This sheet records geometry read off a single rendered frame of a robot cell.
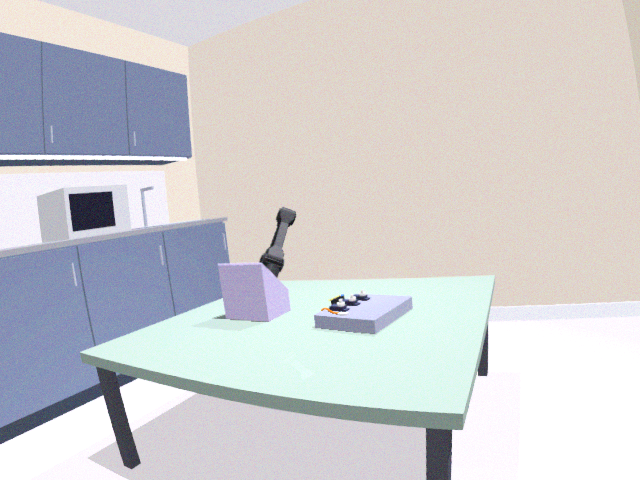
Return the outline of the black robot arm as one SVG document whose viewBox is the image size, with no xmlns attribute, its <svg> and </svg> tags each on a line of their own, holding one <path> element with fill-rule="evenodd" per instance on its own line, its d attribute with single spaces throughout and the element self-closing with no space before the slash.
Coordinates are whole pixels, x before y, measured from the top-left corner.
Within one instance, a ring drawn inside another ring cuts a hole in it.
<svg viewBox="0 0 640 480">
<path fill-rule="evenodd" d="M 293 225 L 296 218 L 296 211 L 282 207 L 276 216 L 277 228 L 274 233 L 270 247 L 262 254 L 259 263 L 264 266 L 277 278 L 284 266 L 284 252 L 282 250 L 287 229 Z"/>
</svg>

